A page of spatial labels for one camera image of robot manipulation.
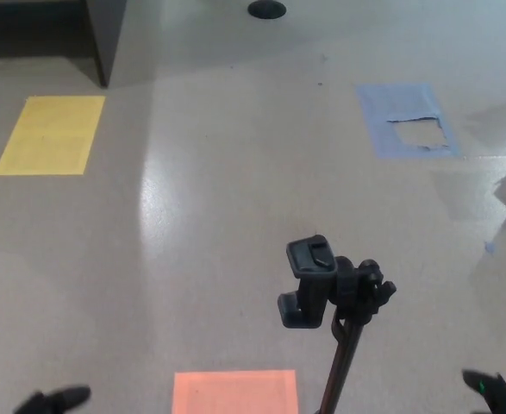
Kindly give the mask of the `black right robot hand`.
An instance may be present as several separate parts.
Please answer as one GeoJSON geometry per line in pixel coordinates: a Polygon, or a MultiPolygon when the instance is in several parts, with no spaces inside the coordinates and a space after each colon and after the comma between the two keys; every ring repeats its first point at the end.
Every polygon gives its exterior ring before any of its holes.
{"type": "Polygon", "coordinates": [[[463,369],[464,383],[480,395],[492,414],[506,413],[506,381],[500,373],[463,369]]]}

